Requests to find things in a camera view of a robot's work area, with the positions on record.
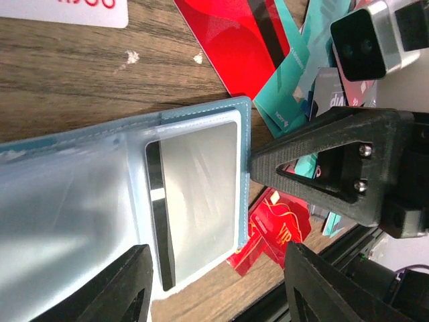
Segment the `silver grey card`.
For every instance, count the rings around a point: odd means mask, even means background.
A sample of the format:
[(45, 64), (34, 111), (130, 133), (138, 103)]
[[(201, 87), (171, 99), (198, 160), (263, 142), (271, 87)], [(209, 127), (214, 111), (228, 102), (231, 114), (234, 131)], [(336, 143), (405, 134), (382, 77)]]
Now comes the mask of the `silver grey card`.
[(145, 147), (165, 292), (200, 278), (237, 246), (238, 135), (232, 121)]

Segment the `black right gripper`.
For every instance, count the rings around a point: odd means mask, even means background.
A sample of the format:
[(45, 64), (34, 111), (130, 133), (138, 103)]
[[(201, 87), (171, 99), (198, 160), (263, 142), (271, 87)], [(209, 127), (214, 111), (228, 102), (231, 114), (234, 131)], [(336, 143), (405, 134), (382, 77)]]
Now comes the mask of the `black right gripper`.
[(427, 113), (333, 107), (253, 150), (249, 169), (255, 182), (396, 239), (428, 235)]

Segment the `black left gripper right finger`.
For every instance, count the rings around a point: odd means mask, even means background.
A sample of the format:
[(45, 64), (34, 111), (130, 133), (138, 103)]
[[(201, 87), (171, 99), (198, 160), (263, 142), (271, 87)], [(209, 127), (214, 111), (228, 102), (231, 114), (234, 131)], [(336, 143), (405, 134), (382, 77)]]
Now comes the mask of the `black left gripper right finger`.
[(287, 246), (284, 278), (292, 321), (411, 321), (304, 244)]

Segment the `blue leather card holder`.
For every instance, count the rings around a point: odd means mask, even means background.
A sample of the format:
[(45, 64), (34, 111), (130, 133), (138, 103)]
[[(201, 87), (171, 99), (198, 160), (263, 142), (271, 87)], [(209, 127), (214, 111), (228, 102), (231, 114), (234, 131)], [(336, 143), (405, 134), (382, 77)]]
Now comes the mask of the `blue leather card holder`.
[(239, 128), (232, 255), (248, 239), (248, 97), (1, 144), (1, 320), (34, 321), (137, 245), (151, 252), (150, 304), (188, 286), (162, 289), (145, 147), (232, 121)]

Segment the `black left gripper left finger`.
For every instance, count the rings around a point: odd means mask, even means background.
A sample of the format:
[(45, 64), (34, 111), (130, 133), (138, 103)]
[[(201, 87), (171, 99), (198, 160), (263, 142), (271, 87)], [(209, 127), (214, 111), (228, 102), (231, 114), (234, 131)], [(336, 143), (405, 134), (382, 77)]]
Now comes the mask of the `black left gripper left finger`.
[(34, 321), (146, 321), (153, 274), (149, 246), (133, 246)]

